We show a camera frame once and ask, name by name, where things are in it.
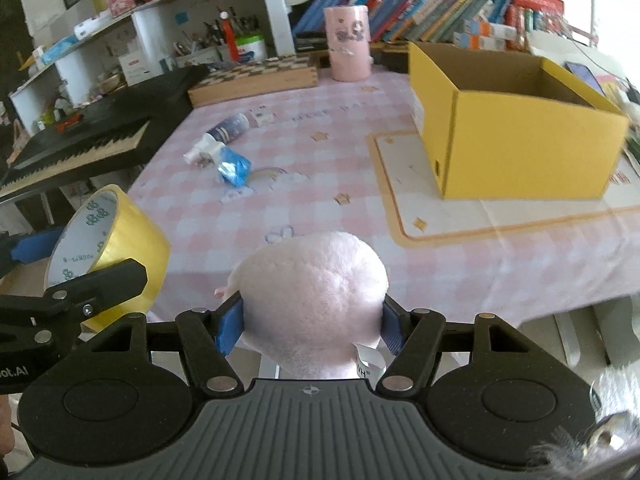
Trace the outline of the row of colourful books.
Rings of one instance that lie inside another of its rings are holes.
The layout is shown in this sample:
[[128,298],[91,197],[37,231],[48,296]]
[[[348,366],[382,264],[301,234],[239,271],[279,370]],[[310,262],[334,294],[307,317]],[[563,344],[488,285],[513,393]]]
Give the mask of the row of colourful books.
[[302,48],[326,29],[324,11],[334,6],[365,6],[374,42],[426,41],[451,44],[469,22],[502,25],[512,0],[311,0],[292,26]]

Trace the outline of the blue wrapper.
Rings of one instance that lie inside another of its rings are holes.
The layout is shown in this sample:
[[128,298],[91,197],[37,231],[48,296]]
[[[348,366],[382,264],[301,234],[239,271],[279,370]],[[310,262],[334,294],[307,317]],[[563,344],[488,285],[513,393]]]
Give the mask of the blue wrapper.
[[215,156],[215,164],[221,177],[235,188],[242,188],[252,170],[252,163],[231,148],[222,146]]

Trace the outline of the red dictionary book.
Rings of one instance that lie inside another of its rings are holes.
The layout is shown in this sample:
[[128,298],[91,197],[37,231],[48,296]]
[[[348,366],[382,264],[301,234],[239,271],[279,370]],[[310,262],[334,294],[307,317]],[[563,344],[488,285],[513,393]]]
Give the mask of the red dictionary book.
[[562,0],[512,0],[512,3],[514,6],[538,12],[564,13],[564,2]]

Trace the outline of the blue white spray bottle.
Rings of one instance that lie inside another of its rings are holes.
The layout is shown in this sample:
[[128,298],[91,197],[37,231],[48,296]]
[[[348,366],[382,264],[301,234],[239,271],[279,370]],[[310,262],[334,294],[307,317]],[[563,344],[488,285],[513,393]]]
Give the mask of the blue white spray bottle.
[[206,131],[189,151],[183,154],[187,164],[195,164],[202,160],[216,143],[224,145],[237,139],[250,130],[250,118],[244,113],[238,113],[224,119],[222,122]]

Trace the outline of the pink cylindrical canister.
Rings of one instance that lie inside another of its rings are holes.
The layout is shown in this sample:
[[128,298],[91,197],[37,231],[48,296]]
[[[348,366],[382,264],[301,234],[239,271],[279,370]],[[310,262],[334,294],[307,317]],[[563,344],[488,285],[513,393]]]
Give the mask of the pink cylindrical canister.
[[326,8],[324,26],[332,77],[343,82],[367,79],[372,70],[368,7]]

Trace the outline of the pink plush pig toy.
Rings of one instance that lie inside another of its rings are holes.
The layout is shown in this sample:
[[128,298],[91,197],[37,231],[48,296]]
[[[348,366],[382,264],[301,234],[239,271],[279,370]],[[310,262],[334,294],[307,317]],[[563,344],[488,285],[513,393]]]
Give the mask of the pink plush pig toy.
[[256,250],[215,290],[243,300],[241,342],[297,379],[358,376],[356,347],[381,338],[386,267],[346,232],[284,238]]

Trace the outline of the yellow packing tape roll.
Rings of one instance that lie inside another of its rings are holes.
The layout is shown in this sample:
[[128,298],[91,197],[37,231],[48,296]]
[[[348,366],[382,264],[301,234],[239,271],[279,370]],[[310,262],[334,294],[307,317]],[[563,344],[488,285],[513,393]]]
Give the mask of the yellow packing tape roll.
[[152,309],[164,284],[170,243],[164,232],[116,184],[87,198],[67,223],[49,259],[44,286],[133,258],[145,266],[148,282],[142,293],[85,322],[99,332],[130,312]]

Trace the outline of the small white staples box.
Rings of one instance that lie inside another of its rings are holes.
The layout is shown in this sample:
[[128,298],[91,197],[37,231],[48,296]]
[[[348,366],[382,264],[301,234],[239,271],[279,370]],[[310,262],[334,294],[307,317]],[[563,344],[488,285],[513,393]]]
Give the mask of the small white staples box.
[[254,107],[248,111],[248,119],[253,128],[262,128],[263,126],[274,123],[276,115],[265,106]]

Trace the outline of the black Yamaha keyboard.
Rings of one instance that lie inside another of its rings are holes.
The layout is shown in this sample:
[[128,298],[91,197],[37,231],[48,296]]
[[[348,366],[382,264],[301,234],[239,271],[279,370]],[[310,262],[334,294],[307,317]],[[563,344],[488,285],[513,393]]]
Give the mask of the black Yamaha keyboard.
[[12,203],[62,185],[147,164],[193,110],[188,91],[208,74],[179,68],[119,90],[37,133],[1,178]]

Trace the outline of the yellow cardboard box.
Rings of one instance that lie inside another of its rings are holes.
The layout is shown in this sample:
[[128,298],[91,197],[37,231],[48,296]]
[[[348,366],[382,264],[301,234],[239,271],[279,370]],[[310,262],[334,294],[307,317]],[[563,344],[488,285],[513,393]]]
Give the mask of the yellow cardboard box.
[[410,44],[413,118],[446,200],[595,200],[628,117],[548,58]]

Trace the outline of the smartphone on table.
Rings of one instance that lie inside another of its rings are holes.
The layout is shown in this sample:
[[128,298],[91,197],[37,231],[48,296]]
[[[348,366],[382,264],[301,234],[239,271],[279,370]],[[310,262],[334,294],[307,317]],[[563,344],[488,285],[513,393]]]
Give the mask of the smartphone on table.
[[601,96],[604,96],[604,91],[600,82],[597,80],[596,76],[593,75],[593,72],[588,66],[575,62],[565,62],[564,67],[585,84],[588,84],[588,86],[593,88],[593,90],[599,92]]

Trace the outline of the red glue bottle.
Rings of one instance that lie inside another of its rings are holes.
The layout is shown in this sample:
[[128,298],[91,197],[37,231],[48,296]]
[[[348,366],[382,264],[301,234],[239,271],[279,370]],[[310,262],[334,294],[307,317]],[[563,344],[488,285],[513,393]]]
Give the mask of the red glue bottle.
[[234,31],[231,25],[229,14],[227,11],[221,11],[219,14],[219,17],[220,17],[221,28],[222,28],[222,31],[224,32],[224,41],[226,42],[230,58],[232,59],[233,62],[239,63],[240,52],[235,42]]

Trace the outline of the pink checkered tablecloth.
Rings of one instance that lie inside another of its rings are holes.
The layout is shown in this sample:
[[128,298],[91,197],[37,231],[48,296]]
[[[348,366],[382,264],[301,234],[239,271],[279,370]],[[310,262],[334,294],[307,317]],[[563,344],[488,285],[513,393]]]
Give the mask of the pink checkered tablecloth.
[[[273,124],[226,145],[252,170],[235,188],[183,154],[218,122],[268,107]],[[443,200],[411,117],[406,76],[317,87],[194,110],[130,190],[171,254],[152,309],[169,321],[212,308],[254,250],[345,231],[380,256],[390,296],[451,321],[492,312],[511,324],[639,289],[639,180],[620,164],[596,202]]]

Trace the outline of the white green lidded jar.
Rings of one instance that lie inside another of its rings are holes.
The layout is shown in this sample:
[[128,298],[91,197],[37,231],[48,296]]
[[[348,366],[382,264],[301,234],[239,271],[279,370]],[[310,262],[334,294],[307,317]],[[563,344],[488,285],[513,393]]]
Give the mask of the white green lidded jar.
[[235,39],[241,63],[264,62],[267,58],[267,48],[261,32]]

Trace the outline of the wooden chessboard box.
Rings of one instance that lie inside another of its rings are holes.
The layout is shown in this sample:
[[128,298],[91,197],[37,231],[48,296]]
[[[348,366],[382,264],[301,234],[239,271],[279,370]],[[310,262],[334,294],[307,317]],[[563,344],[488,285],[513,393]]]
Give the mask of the wooden chessboard box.
[[194,107],[314,88],[319,81],[317,62],[308,55],[272,58],[228,70],[216,70],[188,91]]

